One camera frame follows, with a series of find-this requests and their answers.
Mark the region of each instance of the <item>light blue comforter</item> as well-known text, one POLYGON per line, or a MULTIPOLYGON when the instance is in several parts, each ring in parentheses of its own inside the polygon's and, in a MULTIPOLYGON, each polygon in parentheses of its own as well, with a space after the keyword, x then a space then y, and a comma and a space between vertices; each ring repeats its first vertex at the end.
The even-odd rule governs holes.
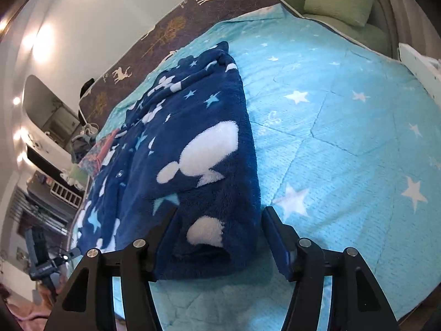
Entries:
MULTIPOLYGON (((115 108, 101 136, 160 71, 223 40, 243 79, 262 205, 323 248, 356 247, 401 317, 441 281, 441 114, 405 66, 276 5, 179 50, 115 108)), ((293 286, 264 241, 240 273, 151 284, 167 331, 278 331, 293 286)), ((118 279, 114 289, 123 314, 118 279)))

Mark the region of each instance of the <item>brown bedspread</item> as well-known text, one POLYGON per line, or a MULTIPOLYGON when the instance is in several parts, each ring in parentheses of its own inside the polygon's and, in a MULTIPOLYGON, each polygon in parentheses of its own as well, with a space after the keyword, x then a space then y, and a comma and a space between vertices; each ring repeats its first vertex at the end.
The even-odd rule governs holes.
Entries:
POLYGON ((220 21, 229 20, 280 0, 185 0, 133 47, 80 100, 88 123, 102 128, 112 109, 173 50, 189 44, 220 21))

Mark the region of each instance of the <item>ceiling light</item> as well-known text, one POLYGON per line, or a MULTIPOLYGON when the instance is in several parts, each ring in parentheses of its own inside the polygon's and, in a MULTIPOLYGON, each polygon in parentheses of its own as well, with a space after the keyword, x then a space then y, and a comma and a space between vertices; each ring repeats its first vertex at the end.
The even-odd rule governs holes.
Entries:
POLYGON ((30 161, 30 159, 27 157, 27 154, 25 151, 23 151, 21 153, 21 157, 23 158, 23 160, 26 162, 26 164, 28 164, 29 166, 33 166, 34 164, 30 161))
POLYGON ((20 128, 20 137, 26 144, 32 144, 31 137, 29 136, 29 131, 25 127, 20 128))
POLYGON ((26 48, 26 50, 30 50, 34 46, 36 39, 37 39, 37 34, 30 33, 29 35, 23 37, 23 39, 21 40, 21 44, 23 45, 23 47, 26 48))
POLYGON ((20 137, 21 137, 21 131, 18 130, 18 131, 15 132, 13 138, 14 138, 15 141, 17 141, 17 140, 20 139, 20 137))
POLYGON ((46 62, 54 48, 54 30, 51 25, 43 25, 38 31, 32 49, 32 56, 37 62, 46 62))

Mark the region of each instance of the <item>metal screw head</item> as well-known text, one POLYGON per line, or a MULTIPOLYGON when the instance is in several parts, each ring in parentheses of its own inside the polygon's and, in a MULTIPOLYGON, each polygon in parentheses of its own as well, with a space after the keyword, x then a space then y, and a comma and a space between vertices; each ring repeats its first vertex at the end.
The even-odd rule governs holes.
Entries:
POLYGON ((138 239, 133 242, 134 247, 143 247, 146 244, 144 239, 138 239))
POLYGON ((87 252, 87 256, 89 256, 90 258, 94 258, 97 255, 98 255, 98 250, 97 249, 90 249, 87 252))
POLYGON ((303 238, 299 240, 299 245, 303 247, 310 247, 311 246, 311 240, 307 238, 303 238))
POLYGON ((357 256, 358 255, 358 250, 355 247, 348 247, 346 249, 346 252, 350 255, 350 256, 357 256))

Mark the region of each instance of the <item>folded blanket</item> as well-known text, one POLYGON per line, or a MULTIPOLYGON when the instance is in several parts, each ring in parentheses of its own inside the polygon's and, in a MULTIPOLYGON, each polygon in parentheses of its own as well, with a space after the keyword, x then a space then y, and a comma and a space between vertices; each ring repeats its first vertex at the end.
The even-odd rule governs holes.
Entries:
POLYGON ((243 268, 260 227, 260 191, 242 80, 228 43, 163 71, 126 112, 81 212, 78 247, 122 249, 178 207, 164 278, 243 268))

